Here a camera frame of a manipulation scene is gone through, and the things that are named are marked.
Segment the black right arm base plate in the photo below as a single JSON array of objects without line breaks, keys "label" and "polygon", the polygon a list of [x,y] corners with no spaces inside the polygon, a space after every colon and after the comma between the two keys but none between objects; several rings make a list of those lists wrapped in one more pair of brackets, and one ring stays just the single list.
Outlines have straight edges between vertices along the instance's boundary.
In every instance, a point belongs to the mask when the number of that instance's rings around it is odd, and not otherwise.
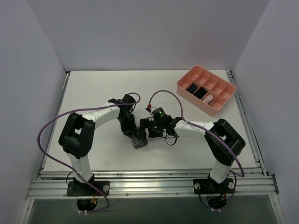
[{"label": "black right arm base plate", "polygon": [[231,178],[226,178],[222,183],[217,183],[211,178],[193,179],[192,182],[194,193],[197,195],[235,193],[234,181]]}]

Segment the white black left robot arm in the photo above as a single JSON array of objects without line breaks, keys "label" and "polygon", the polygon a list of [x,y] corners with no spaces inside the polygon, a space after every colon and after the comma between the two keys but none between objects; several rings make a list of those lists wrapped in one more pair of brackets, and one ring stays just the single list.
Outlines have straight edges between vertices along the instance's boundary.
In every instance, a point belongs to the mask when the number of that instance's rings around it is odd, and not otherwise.
[{"label": "white black left robot arm", "polygon": [[92,148],[94,132],[103,124],[117,119],[123,135],[132,140],[134,148],[144,146],[138,139],[139,128],[133,114],[136,100],[132,94],[122,99],[111,99],[100,109],[88,109],[86,113],[72,112],[61,132],[58,143],[67,153],[71,166],[76,170],[73,181],[78,191],[88,196],[94,191],[94,174],[91,171],[88,153]]}]

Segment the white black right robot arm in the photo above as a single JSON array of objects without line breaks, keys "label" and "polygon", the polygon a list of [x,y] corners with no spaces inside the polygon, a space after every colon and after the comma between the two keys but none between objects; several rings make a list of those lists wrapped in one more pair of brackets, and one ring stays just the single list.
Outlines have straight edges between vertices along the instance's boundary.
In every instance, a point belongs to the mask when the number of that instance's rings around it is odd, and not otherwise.
[{"label": "white black right robot arm", "polygon": [[225,119],[207,123],[186,121],[182,117],[172,118],[159,107],[151,112],[151,117],[140,120],[138,139],[146,141],[147,137],[163,137],[164,134],[175,139],[187,137],[207,142],[216,159],[207,181],[209,190],[214,193],[224,188],[232,164],[246,146],[245,140]]}]

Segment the grey striped underwear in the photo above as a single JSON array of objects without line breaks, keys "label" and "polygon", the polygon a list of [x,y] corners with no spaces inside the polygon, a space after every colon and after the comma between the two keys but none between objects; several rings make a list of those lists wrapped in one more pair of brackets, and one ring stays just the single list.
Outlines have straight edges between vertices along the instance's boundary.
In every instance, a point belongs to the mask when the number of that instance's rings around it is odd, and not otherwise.
[{"label": "grey striped underwear", "polygon": [[147,139],[139,138],[139,136],[136,134],[131,135],[131,141],[132,141],[132,145],[135,149],[142,148],[142,147],[145,147],[148,145]]}]

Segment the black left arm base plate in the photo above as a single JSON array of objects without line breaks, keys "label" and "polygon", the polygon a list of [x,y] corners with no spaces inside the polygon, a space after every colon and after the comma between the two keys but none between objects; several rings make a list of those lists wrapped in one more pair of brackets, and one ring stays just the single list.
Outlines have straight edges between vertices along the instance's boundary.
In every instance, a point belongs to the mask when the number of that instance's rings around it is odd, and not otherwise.
[{"label": "black left arm base plate", "polygon": [[[96,187],[103,195],[108,196],[110,190],[109,181],[94,181],[92,185]],[[80,196],[100,196],[101,194],[94,188],[84,182],[79,182],[76,179],[68,183],[67,196],[80,197]]]}]

